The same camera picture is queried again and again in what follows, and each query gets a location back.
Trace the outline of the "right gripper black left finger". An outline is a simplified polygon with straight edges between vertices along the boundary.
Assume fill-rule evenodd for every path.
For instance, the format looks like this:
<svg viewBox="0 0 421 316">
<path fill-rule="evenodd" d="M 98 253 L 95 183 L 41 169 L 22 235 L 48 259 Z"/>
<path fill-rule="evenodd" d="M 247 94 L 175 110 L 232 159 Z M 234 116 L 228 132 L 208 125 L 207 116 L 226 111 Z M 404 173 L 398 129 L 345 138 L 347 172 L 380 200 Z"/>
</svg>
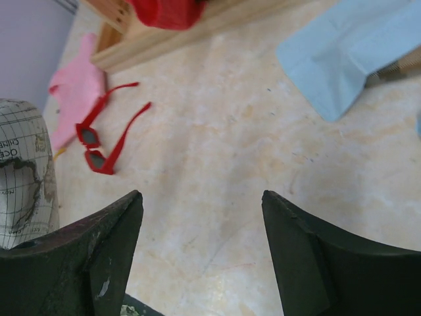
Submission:
<svg viewBox="0 0 421 316">
<path fill-rule="evenodd" d="M 45 236 L 1 250 L 2 315 L 119 315 L 143 218 L 134 190 Z"/>
</svg>

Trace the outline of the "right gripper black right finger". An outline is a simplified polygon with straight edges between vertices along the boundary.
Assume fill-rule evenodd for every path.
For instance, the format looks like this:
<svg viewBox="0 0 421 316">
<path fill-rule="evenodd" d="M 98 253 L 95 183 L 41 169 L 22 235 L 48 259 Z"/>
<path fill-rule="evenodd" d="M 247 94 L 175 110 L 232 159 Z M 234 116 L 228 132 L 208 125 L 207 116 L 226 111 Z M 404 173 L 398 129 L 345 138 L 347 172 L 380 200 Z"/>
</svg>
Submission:
<svg viewBox="0 0 421 316">
<path fill-rule="evenodd" d="M 284 315 L 419 315 L 420 252 L 375 242 L 276 192 L 262 214 Z"/>
</svg>

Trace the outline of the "map print glasses case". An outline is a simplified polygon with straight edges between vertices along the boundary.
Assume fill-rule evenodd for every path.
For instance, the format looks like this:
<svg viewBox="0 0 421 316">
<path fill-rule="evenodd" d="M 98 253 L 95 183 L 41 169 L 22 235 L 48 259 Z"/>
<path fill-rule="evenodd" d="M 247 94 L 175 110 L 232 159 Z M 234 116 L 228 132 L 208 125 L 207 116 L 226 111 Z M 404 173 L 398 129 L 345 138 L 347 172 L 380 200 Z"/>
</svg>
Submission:
<svg viewBox="0 0 421 316">
<path fill-rule="evenodd" d="M 39 109 L 1 99 L 1 248 L 59 228 L 53 152 Z"/>
</svg>

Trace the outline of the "red sunglasses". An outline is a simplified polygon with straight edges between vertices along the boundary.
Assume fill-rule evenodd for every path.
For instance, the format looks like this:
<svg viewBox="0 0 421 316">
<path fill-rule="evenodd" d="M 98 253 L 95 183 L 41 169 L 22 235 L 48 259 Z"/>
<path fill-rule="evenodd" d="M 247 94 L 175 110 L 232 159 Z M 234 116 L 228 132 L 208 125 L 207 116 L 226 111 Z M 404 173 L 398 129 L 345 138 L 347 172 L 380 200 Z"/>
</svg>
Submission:
<svg viewBox="0 0 421 316">
<path fill-rule="evenodd" d="M 153 103 L 148 101 L 143 104 L 124 126 L 120 125 L 114 131 L 111 128 L 116 125 L 110 121 L 105 122 L 103 113 L 107 111 L 110 101 L 118 90 L 138 88 L 140 85 L 139 82 L 130 82 L 107 90 L 98 98 L 86 118 L 76 123 L 76 135 L 84 147 L 84 158 L 91 171 L 103 175 L 116 173 L 116 164 L 123 152 L 130 128 L 152 107 Z"/>
</svg>

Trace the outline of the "large light blue cloth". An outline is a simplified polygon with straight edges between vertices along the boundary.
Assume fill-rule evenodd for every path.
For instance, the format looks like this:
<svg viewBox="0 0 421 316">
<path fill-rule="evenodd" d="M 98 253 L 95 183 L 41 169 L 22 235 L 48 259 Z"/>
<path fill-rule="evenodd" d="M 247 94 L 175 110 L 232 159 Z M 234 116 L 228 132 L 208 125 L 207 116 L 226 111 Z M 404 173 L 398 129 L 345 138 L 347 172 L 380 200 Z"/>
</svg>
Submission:
<svg viewBox="0 0 421 316">
<path fill-rule="evenodd" d="M 419 46 L 419 1 L 339 1 L 281 42 L 277 58 L 313 109 L 333 122 L 371 74 Z"/>
</svg>

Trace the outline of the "pink folded t-shirt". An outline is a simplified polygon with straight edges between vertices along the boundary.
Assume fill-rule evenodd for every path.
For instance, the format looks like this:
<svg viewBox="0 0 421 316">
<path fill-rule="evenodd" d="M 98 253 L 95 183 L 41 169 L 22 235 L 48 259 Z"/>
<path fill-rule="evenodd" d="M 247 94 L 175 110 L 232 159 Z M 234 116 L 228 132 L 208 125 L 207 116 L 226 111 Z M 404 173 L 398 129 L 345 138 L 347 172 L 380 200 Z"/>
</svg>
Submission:
<svg viewBox="0 0 421 316">
<path fill-rule="evenodd" d="M 96 40 L 94 33 L 84 35 L 76 56 L 58 69 L 50 81 L 49 94 L 59 105 L 58 126 L 50 136 L 56 150 L 76 137 L 76 124 L 87 117 L 105 93 L 105 73 L 90 60 Z"/>
</svg>

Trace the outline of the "brown plaid glasses case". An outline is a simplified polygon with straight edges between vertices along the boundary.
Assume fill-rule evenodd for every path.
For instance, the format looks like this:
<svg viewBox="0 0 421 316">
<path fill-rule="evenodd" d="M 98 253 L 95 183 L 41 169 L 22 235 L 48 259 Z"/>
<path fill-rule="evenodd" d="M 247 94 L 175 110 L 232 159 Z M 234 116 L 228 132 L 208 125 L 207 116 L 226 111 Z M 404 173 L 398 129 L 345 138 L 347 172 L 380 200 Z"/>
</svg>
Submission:
<svg viewBox="0 0 421 316">
<path fill-rule="evenodd" d="M 365 87 L 377 86 L 385 82 L 391 82 L 417 76 L 420 74 L 420 46 L 404 57 L 372 73 L 365 83 Z"/>
</svg>

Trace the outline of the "wooden clothes rack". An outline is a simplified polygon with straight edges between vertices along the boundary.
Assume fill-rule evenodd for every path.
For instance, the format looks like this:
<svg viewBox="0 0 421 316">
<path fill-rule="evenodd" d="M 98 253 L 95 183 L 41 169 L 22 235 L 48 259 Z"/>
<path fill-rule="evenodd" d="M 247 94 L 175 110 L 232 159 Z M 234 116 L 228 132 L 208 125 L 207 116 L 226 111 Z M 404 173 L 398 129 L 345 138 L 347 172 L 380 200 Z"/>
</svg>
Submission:
<svg viewBox="0 0 421 316">
<path fill-rule="evenodd" d="M 91 62 L 113 74 L 307 1 L 207 1 L 202 19 L 186 31 L 144 26 L 123 1 L 84 1 L 101 18 Z"/>
</svg>

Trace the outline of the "red tank top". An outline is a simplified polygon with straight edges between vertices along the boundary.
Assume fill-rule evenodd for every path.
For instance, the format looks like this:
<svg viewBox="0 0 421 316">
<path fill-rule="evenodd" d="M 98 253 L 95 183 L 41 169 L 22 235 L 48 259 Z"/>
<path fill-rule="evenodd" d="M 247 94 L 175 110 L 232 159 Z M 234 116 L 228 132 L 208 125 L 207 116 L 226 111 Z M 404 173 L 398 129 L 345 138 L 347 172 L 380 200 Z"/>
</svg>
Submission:
<svg viewBox="0 0 421 316">
<path fill-rule="evenodd" d="M 154 28 L 183 31 L 190 29 L 202 16 L 206 1 L 131 0 L 139 21 Z"/>
</svg>

